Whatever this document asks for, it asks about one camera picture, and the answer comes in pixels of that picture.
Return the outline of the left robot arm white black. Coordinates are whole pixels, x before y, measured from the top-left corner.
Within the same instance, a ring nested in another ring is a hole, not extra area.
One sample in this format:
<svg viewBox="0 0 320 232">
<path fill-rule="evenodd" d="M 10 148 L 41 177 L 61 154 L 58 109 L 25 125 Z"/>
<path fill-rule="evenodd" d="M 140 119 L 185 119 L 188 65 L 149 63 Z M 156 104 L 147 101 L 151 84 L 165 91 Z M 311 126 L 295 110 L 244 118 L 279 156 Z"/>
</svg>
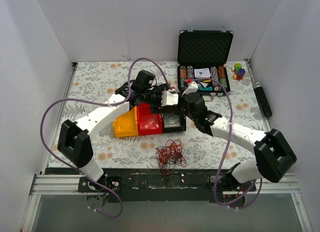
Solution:
<svg viewBox="0 0 320 232">
<path fill-rule="evenodd" d="M 154 80 L 154 74 L 141 70 L 134 80 L 125 82 L 102 106 L 75 122 L 66 120 L 62 123 L 57 149 L 90 178 L 89 186 L 94 191 L 103 191 L 107 184 L 92 148 L 92 141 L 100 131 L 140 103 L 155 108 L 178 104 L 177 91 L 168 84 L 155 86 Z"/>
</svg>

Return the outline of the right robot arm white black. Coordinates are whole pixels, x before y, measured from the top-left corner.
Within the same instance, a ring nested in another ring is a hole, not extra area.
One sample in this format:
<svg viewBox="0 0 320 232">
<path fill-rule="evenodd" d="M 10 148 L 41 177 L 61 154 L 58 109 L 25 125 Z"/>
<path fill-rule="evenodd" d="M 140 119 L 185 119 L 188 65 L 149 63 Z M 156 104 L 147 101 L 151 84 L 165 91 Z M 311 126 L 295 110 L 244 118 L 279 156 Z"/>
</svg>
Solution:
<svg viewBox="0 0 320 232">
<path fill-rule="evenodd" d="M 226 184 L 231 190 L 239 190 L 245 182 L 261 178 L 277 183 L 297 161 L 279 130 L 265 132 L 231 123 L 221 114 L 209 110 L 199 93 L 181 95 L 178 109 L 200 132 L 223 138 L 254 154 L 253 160 L 235 165 L 226 173 Z"/>
</svg>

